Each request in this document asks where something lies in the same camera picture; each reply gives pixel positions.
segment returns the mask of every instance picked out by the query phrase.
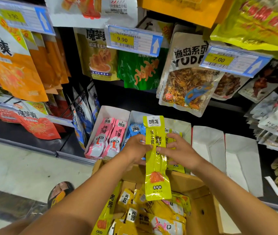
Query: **fish cartoon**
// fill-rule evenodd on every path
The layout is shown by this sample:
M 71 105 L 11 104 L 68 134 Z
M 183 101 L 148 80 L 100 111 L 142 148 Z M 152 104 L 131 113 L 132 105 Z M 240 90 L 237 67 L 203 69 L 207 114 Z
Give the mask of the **fish cartoon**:
M 203 85 L 194 86 L 187 91 L 185 96 L 185 103 L 190 104 L 191 101 L 207 93 L 212 88 L 211 82 L 205 82 Z

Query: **floor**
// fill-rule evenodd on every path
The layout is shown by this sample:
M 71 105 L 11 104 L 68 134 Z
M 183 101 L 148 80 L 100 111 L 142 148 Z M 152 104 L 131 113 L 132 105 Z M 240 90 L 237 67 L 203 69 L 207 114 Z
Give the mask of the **floor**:
M 53 187 L 70 181 L 78 187 L 91 176 L 92 166 L 0 143 L 0 191 L 47 202 Z M 10 222 L 0 220 L 0 228 Z

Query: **price tag holder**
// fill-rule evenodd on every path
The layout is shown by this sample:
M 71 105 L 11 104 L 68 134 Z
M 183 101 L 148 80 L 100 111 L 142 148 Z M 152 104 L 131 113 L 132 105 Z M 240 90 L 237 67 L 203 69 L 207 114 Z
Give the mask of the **price tag holder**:
M 200 67 L 253 78 L 271 59 L 272 55 L 210 43 Z
M 157 57 L 163 41 L 162 33 L 107 25 L 104 29 L 108 48 Z
M 0 0 L 0 13 L 11 27 L 55 35 L 47 7 Z

